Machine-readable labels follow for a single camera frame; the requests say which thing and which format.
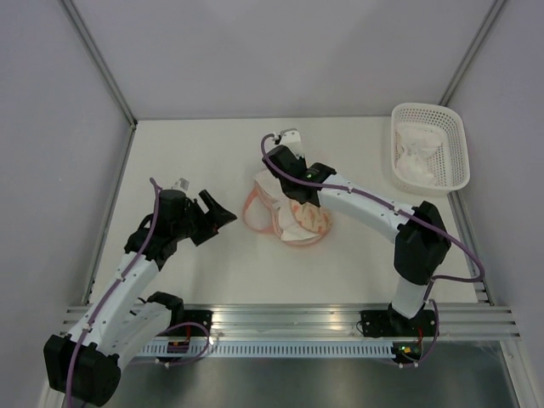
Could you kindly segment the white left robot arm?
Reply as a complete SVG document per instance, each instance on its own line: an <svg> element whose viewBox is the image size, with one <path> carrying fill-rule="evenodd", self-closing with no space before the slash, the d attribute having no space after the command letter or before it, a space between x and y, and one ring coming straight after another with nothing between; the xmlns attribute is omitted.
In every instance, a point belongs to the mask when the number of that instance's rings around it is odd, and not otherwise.
<svg viewBox="0 0 544 408"><path fill-rule="evenodd" d="M156 189L154 208L128 237L110 282L64 335L45 343L48 385L68 400L102 406L115 393L128 363L156 335L175 337L185 327L184 301L155 292L139 312L133 306L162 271L178 244L212 239L237 217L206 191L189 198L182 190Z"/></svg>

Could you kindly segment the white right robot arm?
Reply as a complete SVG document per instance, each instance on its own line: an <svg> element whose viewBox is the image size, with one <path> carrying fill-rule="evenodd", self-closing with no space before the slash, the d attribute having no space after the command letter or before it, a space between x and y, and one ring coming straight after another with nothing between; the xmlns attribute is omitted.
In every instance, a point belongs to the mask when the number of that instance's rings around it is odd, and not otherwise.
<svg viewBox="0 0 544 408"><path fill-rule="evenodd" d="M438 232L445 230L438 208L428 201L413 207L365 192L332 167L322 163L309 167L282 144L265 153L263 163L288 198L348 216L394 244L399 283L389 306L388 326L399 336L414 331L431 278L451 249L451 242Z"/></svg>

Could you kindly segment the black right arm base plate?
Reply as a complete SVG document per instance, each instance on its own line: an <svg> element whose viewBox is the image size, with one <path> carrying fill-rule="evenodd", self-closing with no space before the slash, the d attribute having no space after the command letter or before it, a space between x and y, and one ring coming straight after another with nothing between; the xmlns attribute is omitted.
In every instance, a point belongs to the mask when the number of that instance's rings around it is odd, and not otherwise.
<svg viewBox="0 0 544 408"><path fill-rule="evenodd" d="M433 337L436 324L436 313L428 309L421 309L412 319L405 318L393 309L360 311L360 325L364 337Z"/></svg>

